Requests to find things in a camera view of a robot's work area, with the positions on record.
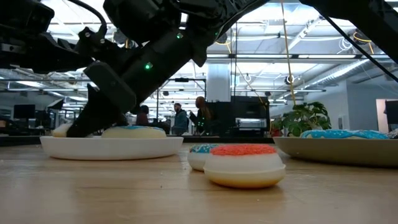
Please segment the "blue sprinkles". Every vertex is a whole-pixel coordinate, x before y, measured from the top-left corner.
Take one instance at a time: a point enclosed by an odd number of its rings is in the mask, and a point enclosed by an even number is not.
[[[124,128],[124,129],[128,129],[128,130],[136,130],[136,129],[142,129],[142,128],[151,128],[151,129],[156,129],[156,130],[159,130],[159,131],[164,131],[161,128],[148,127],[148,126],[119,126],[119,128]]]
[[[359,137],[365,139],[389,139],[384,133],[378,131],[349,131],[349,130],[309,130],[302,133],[301,138],[307,138],[309,135],[312,138],[319,139],[344,139],[350,137]]]
[[[210,151],[219,146],[218,144],[201,144],[201,145],[195,145],[192,146],[190,149],[190,152],[195,152],[195,153],[210,153]]]

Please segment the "wooden table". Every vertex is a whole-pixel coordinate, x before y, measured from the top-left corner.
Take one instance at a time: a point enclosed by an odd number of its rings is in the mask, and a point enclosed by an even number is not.
[[[0,147],[0,223],[398,222],[396,170],[332,166],[281,155],[277,187],[234,190],[208,182],[172,157],[144,161],[63,161],[40,146]]]

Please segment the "potted plant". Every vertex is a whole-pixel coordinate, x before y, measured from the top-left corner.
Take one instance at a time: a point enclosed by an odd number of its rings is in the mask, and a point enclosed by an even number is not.
[[[331,124],[325,106],[320,102],[313,102],[293,106],[293,111],[275,119],[271,128],[271,136],[277,136],[280,130],[286,128],[289,134],[299,137],[304,131],[331,129]]]

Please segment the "red sprinkles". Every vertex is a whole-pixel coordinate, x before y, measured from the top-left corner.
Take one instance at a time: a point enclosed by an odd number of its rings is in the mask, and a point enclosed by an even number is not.
[[[218,146],[211,150],[213,155],[217,156],[244,156],[273,154],[276,150],[265,144],[242,144],[242,145],[225,145]]]

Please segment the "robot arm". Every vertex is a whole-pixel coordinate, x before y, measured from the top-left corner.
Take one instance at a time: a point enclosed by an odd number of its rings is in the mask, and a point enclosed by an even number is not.
[[[344,12],[333,8],[333,5],[325,7],[331,0],[301,1],[314,6],[324,16],[351,20],[356,26],[367,30],[364,33],[374,37],[375,43],[390,57],[398,60],[395,41],[382,42],[376,36],[385,35],[370,34],[371,30],[365,26],[366,21],[375,19],[380,26],[384,24],[381,27],[389,31],[390,38],[397,39],[397,13],[384,1],[379,1],[383,11],[369,10],[366,16],[371,18],[366,19],[360,12]],[[80,1],[72,2],[84,6]],[[67,132],[68,137],[84,137],[112,125],[121,113],[137,110],[147,97],[189,60],[202,66],[206,61],[207,47],[243,15],[266,2],[268,0],[105,0],[103,7],[112,23],[127,38],[139,45],[146,43],[140,48],[121,49],[104,38],[106,24],[103,18],[99,32],[85,28],[79,33],[80,40],[76,46],[71,46],[63,40],[56,43],[45,32],[53,10],[33,0],[2,1],[0,33],[6,35],[0,36],[0,61],[6,63],[0,63],[0,67],[16,64],[33,68],[34,72],[87,67],[86,75],[99,89],[88,86],[88,103]],[[357,6],[371,8],[371,2],[361,1]],[[27,9],[20,12],[17,4],[26,5]],[[182,12],[188,14],[185,29],[179,29]],[[15,52],[8,48],[7,51],[4,46],[10,44],[12,49],[17,47],[19,50]]]

